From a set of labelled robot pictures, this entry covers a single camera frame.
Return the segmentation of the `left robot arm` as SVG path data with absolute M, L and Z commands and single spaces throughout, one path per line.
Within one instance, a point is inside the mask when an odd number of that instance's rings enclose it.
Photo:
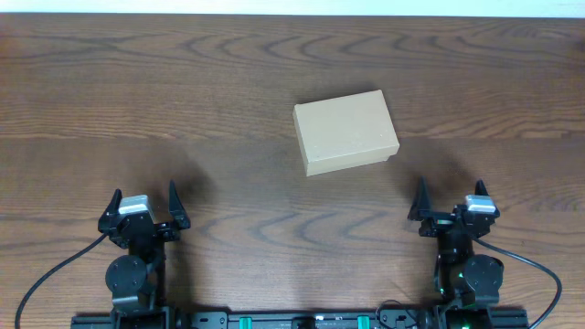
M 156 223 L 146 195 L 124 197 L 117 189 L 98 221 L 98 230 L 128 253 L 114 260 L 105 273 L 112 292 L 114 328 L 187 328 L 188 316 L 165 301 L 165 244 L 180 240 L 190 218 L 169 183 L 171 219 Z

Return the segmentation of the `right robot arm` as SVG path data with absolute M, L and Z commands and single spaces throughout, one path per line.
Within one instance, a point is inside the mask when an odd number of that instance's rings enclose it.
M 491 326 L 487 308 L 499 302 L 503 262 L 473 251 L 473 241 L 490 232 L 500 212 L 484 182 L 450 212 L 432 209 L 425 179 L 418 183 L 408 214 L 420 222 L 419 235 L 437 240 L 433 282 L 442 302 L 417 315 L 419 328 Z

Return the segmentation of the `cardboard box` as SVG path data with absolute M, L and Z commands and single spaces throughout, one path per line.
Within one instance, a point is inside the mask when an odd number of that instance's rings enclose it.
M 308 176 L 387 161 L 399 139 L 381 90 L 294 106 Z

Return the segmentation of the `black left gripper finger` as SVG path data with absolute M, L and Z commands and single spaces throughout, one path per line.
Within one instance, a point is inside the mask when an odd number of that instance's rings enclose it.
M 174 180 L 169 182 L 168 211 L 179 230 L 189 229 L 191 220 L 177 194 Z
M 113 193 L 112 199 L 108 206 L 105 208 L 102 217 L 103 218 L 116 218 L 119 215 L 119 206 L 122 201 L 122 191 L 116 189 Z

